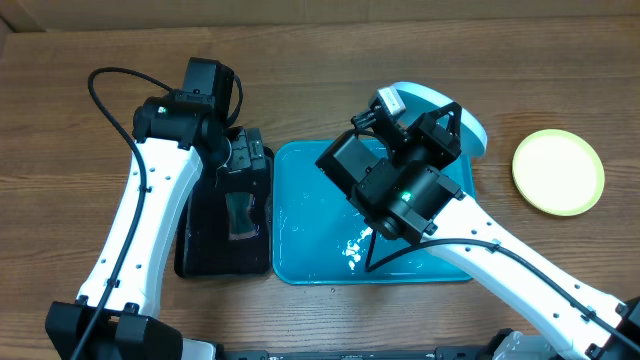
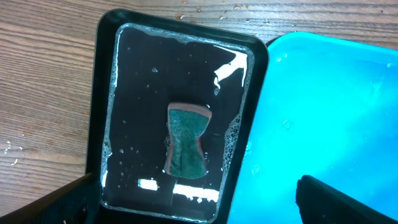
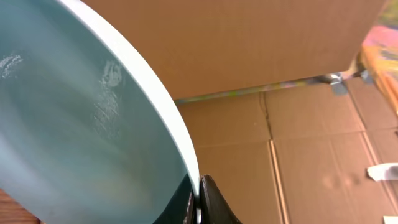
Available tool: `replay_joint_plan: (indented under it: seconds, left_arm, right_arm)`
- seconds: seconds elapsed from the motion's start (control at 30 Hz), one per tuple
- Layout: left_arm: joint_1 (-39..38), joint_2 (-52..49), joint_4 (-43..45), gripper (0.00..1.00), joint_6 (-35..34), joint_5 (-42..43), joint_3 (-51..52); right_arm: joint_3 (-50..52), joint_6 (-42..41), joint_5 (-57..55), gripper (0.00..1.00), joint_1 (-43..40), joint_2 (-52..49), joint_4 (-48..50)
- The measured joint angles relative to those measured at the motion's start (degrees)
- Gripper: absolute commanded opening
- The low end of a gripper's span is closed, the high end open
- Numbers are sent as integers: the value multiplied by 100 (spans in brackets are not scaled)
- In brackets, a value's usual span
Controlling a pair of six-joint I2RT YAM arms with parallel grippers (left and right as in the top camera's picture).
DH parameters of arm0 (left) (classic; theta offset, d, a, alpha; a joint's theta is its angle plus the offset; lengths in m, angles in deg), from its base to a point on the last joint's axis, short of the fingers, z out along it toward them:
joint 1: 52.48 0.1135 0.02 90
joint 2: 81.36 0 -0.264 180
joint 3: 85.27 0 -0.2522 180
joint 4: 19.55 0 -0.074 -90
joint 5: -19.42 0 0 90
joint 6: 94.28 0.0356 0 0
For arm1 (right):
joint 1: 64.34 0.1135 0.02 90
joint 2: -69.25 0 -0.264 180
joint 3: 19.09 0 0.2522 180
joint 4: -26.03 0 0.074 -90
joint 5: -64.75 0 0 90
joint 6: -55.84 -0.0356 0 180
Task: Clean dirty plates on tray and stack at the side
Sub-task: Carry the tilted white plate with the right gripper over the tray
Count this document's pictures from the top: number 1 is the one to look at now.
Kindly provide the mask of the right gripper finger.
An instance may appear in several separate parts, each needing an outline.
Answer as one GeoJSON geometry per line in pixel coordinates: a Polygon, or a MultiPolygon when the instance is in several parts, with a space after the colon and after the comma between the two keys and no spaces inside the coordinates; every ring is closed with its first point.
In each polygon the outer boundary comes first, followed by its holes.
{"type": "Polygon", "coordinates": [[[439,145],[459,145],[462,108],[451,102],[422,114],[424,138],[439,145]]]}
{"type": "Polygon", "coordinates": [[[377,122],[377,109],[369,108],[351,118],[351,124],[356,130],[367,130],[377,122]]]}

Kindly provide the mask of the light blue plate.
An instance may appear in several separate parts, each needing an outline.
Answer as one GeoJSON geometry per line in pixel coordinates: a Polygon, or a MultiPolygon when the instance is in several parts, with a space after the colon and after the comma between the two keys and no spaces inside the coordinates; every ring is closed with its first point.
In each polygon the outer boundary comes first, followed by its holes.
{"type": "MultiPolygon", "coordinates": [[[[406,111],[399,117],[399,123],[411,125],[422,113],[432,111],[453,102],[453,99],[427,86],[400,81],[392,84],[402,99],[406,111]]],[[[461,151],[469,157],[486,154],[487,133],[482,124],[465,108],[461,113],[461,151]]]]}

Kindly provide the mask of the green scrub sponge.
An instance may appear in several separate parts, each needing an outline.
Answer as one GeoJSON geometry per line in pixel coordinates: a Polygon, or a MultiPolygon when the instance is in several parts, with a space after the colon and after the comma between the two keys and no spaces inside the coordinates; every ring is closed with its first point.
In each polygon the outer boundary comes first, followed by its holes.
{"type": "Polygon", "coordinates": [[[245,240],[255,237],[258,228],[251,218],[254,196],[248,192],[231,192],[225,195],[229,239],[231,241],[245,240]]]}

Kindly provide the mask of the yellow plate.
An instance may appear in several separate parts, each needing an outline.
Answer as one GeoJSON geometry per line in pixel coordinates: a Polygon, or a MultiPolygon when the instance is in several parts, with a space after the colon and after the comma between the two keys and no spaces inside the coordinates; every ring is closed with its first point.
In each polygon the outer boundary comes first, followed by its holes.
{"type": "Polygon", "coordinates": [[[603,163],[581,137],[560,129],[528,135],[512,159],[512,177],[523,198],[555,216],[576,216],[591,209],[604,192],[603,163]]]}

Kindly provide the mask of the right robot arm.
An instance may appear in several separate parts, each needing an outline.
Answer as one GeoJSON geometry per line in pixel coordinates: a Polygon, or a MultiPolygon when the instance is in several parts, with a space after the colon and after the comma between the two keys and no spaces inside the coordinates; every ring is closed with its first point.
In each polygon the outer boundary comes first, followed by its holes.
{"type": "Polygon", "coordinates": [[[381,104],[353,117],[359,152],[348,198],[377,234],[402,238],[473,277],[522,315],[562,359],[636,359],[638,306],[579,282],[499,225],[443,172],[463,152],[450,102],[402,126],[381,104]]]}

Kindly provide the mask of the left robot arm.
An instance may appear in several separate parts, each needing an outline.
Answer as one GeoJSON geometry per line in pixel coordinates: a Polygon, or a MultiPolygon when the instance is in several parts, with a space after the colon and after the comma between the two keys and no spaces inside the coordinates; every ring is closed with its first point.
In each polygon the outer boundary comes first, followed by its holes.
{"type": "Polygon", "coordinates": [[[164,271],[178,244],[184,275],[222,262],[268,268],[271,164],[259,132],[235,125],[228,93],[151,97],[127,135],[126,187],[99,259],[45,330],[63,359],[214,359],[217,347],[158,318],[164,271]]]}

